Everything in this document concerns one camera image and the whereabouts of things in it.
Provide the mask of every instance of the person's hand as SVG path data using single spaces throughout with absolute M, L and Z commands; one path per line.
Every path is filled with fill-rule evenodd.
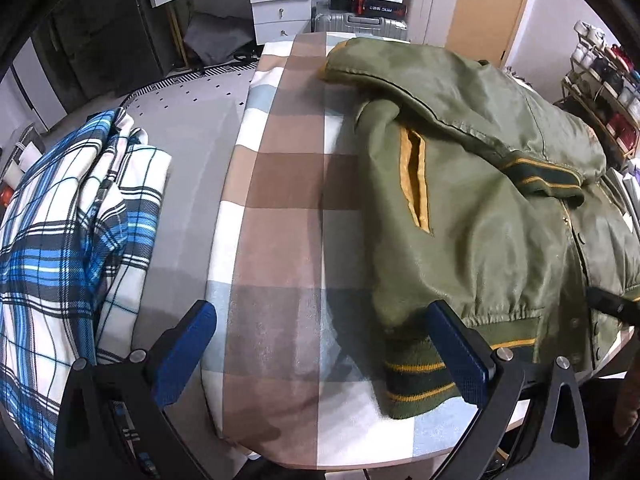
M 640 350 L 636 352 L 618 392 L 616 409 L 613 413 L 613 429 L 618 436 L 625 436 L 636 423 L 638 410 L 640 410 Z

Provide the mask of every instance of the blue gripper pad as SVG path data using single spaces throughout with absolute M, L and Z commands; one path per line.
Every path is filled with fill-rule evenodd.
M 427 307 L 426 322 L 431 341 L 462 398 L 483 408 L 488 395 L 489 371 L 463 335 L 466 327 L 445 301 L 434 301 Z
M 213 305 L 199 301 L 175 328 L 162 334 L 158 340 L 159 343 L 167 335 L 170 341 L 174 331 L 177 333 L 174 344 L 166 349 L 166 356 L 156 367 L 152 378 L 152 395 L 160 408 L 173 404 L 180 397 L 216 331 L 216 323 Z

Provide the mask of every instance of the plaid shirt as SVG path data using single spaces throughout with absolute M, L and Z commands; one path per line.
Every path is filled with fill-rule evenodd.
M 70 365 L 129 354 L 170 157 L 122 108 L 24 175 L 0 227 L 0 400 L 53 470 Z

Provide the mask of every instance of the green jacket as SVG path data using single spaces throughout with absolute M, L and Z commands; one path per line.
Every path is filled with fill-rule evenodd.
M 426 45 L 356 38 L 322 77 L 366 96 L 355 130 L 391 416 L 458 394 L 422 320 L 436 299 L 494 348 L 593 370 L 619 324 L 585 287 L 640 299 L 640 245 L 593 130 Z

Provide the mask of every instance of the checkered tablecloth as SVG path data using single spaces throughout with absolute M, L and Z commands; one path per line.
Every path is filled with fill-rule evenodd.
M 317 77 L 329 51 L 352 37 L 302 34 L 264 47 L 207 283 L 218 329 L 202 382 L 217 429 L 274 462 L 305 468 L 442 453 L 476 412 L 460 398 L 406 420 L 379 409 L 382 336 L 364 265 L 351 124 L 357 94 Z M 628 338 L 624 331 L 610 354 Z

